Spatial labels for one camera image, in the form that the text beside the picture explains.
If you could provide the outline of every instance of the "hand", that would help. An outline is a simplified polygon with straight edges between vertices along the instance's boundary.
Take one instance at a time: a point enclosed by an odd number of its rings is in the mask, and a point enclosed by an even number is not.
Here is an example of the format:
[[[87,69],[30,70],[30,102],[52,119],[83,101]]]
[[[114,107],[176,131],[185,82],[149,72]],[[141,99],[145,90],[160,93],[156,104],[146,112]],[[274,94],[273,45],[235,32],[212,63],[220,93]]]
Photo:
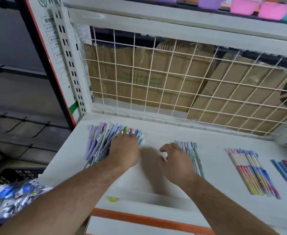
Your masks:
[[[191,158],[176,143],[163,145],[160,152],[167,152],[167,162],[160,156],[158,163],[163,175],[170,182],[182,187],[198,176],[194,171]]]
[[[111,158],[118,166],[122,166],[125,171],[137,164],[140,158],[139,145],[136,136],[132,133],[119,133],[114,136],[111,142],[110,154]]]

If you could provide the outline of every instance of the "shelf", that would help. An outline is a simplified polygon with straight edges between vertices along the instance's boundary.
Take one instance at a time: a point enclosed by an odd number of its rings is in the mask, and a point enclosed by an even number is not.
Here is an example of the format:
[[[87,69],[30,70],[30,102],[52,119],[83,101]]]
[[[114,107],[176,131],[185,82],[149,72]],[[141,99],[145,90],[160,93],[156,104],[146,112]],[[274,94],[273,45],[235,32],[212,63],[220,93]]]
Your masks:
[[[204,226],[203,220],[205,221],[205,219],[197,207],[180,188],[160,176],[156,161],[153,162],[157,156],[153,158],[151,149],[147,149],[150,147],[157,152],[163,144],[174,140],[192,141],[199,146],[199,154],[208,182],[268,225],[287,228],[287,183],[270,162],[270,159],[277,161],[287,159],[287,148],[278,146],[271,141],[90,113],[83,117],[47,169],[40,175],[40,183],[56,186],[84,168],[89,128],[91,124],[99,124],[99,122],[121,123],[140,128],[146,139],[141,149],[142,152],[144,151],[141,155],[145,159],[114,182],[106,195],[176,208],[181,213],[186,212],[188,216],[194,214],[194,216],[201,217],[198,221],[202,220],[202,224],[199,225]],[[260,155],[261,163],[281,194],[282,200],[277,200],[274,197],[250,195],[225,152],[226,148],[251,149],[257,152]],[[145,173],[143,168],[149,168],[152,174]],[[153,185],[149,181],[150,177],[154,181]]]

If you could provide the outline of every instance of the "orange strip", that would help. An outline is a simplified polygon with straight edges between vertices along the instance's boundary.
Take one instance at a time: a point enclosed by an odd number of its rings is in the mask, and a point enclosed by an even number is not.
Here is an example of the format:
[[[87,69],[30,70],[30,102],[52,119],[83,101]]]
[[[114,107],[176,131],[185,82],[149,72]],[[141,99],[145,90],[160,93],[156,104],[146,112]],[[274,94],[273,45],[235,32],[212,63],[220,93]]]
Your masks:
[[[33,22],[35,23],[35,26],[36,26],[38,35],[39,35],[39,37],[40,37],[40,39],[41,39],[41,42],[42,42],[42,44],[43,44],[44,50],[45,50],[45,52],[46,52],[46,54],[47,54],[47,57],[48,57],[48,59],[49,59],[49,62],[51,63],[50,56],[49,56],[49,54],[48,54],[48,52],[47,52],[47,48],[45,47],[45,44],[44,44],[44,39],[42,38],[42,35],[41,35],[41,33],[40,33],[38,24],[37,24],[37,22],[36,22],[36,19],[35,19],[35,16],[34,16],[33,12],[32,12],[32,9],[31,9],[31,6],[30,6],[30,4],[29,4],[29,1],[26,0],[26,3],[27,3],[27,6],[28,6],[28,9],[29,9],[29,11],[30,11],[30,14],[31,14],[31,16],[32,16]],[[67,105],[67,102],[66,102],[66,100],[65,100],[65,97],[64,97],[62,88],[61,88],[61,86],[60,86],[59,80],[58,80],[58,78],[56,77],[56,73],[55,73],[54,67],[53,67],[52,64],[50,64],[50,65],[51,65],[52,71],[53,71],[53,73],[54,73],[54,77],[55,77],[55,79],[56,79],[56,82],[58,83],[59,88],[60,88],[60,90],[61,90],[61,93],[62,93],[64,102],[65,102],[65,104],[66,104],[66,106],[67,106],[67,109],[68,109],[68,111],[69,111],[69,113],[70,113],[70,110],[69,110],[68,105]],[[74,119],[74,117],[73,117],[73,115],[72,115],[71,113],[70,113],[70,116],[71,116],[71,118],[72,118],[72,122],[73,122],[74,126],[76,127],[75,119]]]
[[[215,235],[213,230],[208,227],[201,227],[197,225],[191,225],[186,223],[174,222],[159,218],[146,217],[136,214],[121,213],[112,210],[94,208],[90,216],[96,216],[101,218],[109,218],[124,222],[132,222],[141,225],[148,225],[152,227],[172,229],[182,232],[194,233],[194,234],[205,234]]]

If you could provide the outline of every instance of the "green logo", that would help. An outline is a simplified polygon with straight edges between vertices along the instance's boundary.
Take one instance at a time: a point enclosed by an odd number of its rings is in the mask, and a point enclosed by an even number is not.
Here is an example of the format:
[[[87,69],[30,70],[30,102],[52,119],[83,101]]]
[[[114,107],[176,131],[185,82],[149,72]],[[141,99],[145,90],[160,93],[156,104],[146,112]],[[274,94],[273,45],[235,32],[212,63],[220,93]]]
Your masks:
[[[38,0],[42,7],[47,7],[47,0]]]

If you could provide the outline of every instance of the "person's right hand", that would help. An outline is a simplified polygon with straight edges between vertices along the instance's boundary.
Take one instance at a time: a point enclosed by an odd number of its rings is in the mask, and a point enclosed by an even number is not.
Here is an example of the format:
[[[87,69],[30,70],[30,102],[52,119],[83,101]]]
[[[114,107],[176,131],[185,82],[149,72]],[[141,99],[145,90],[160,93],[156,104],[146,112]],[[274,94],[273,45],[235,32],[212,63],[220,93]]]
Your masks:
[[[160,152],[167,152],[167,162],[159,157],[158,164],[163,175],[172,183],[182,187],[186,182],[196,178],[191,158],[176,143],[165,144]]]

